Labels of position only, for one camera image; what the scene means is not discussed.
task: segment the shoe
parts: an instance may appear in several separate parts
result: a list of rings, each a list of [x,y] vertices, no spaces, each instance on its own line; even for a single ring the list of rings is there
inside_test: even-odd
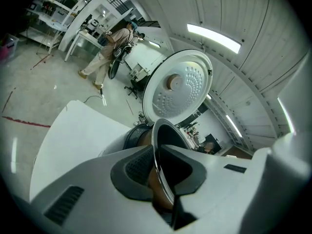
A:
[[[98,90],[102,88],[102,85],[97,85],[95,81],[92,81],[93,86],[95,86]]]
[[[85,75],[81,70],[78,71],[78,74],[84,79],[87,78],[87,75]]]

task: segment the beige pants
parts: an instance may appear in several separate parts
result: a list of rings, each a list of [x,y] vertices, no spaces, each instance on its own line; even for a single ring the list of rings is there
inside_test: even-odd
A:
[[[99,69],[97,73],[97,78],[96,78],[96,85],[101,85],[104,82],[106,73],[109,68],[111,60],[105,58],[103,55],[100,53],[97,53],[97,55],[93,58],[93,60],[89,63],[89,65],[83,69],[81,72],[84,75],[89,75]]]

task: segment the concrete floor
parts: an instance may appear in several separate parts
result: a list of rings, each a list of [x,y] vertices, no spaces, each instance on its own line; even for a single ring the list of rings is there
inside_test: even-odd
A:
[[[37,43],[20,42],[14,59],[0,68],[1,174],[12,192],[27,201],[34,159],[48,126],[69,101],[84,102],[89,96],[99,95],[91,83],[95,74],[86,80],[78,76],[78,70],[88,64],[92,55],[77,48],[74,55],[79,57],[69,57],[65,62],[66,53],[53,50],[52,58],[33,67],[40,60],[37,48]],[[128,74],[129,69],[123,64],[115,79],[106,77],[103,90],[106,107],[97,97],[90,98],[86,104],[132,128],[142,104],[124,90],[124,86],[131,85]]]

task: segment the red stripe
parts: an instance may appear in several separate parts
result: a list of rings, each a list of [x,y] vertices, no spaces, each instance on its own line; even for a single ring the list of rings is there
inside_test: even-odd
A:
[[[32,126],[37,126],[37,127],[47,127],[47,128],[51,127],[51,126],[48,126],[48,125],[41,125],[41,124],[37,124],[37,123],[33,123],[33,122],[20,120],[20,119],[13,119],[13,118],[8,117],[8,116],[2,116],[2,118],[6,118],[8,120],[15,121],[15,122],[22,123],[22,124],[26,124],[26,125],[32,125]]]
[[[4,105],[3,109],[2,109],[2,112],[4,111],[4,109],[6,107],[6,104],[8,104],[8,101],[11,98],[12,93],[13,93],[13,91],[10,93],[9,98],[6,100],[6,103],[5,103],[5,105]]]

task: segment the lid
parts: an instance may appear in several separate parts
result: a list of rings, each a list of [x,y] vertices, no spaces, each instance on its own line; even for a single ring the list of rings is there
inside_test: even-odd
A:
[[[199,50],[183,50],[161,62],[144,90],[148,124],[160,118],[178,124],[194,113],[210,90],[212,70],[209,58]]]

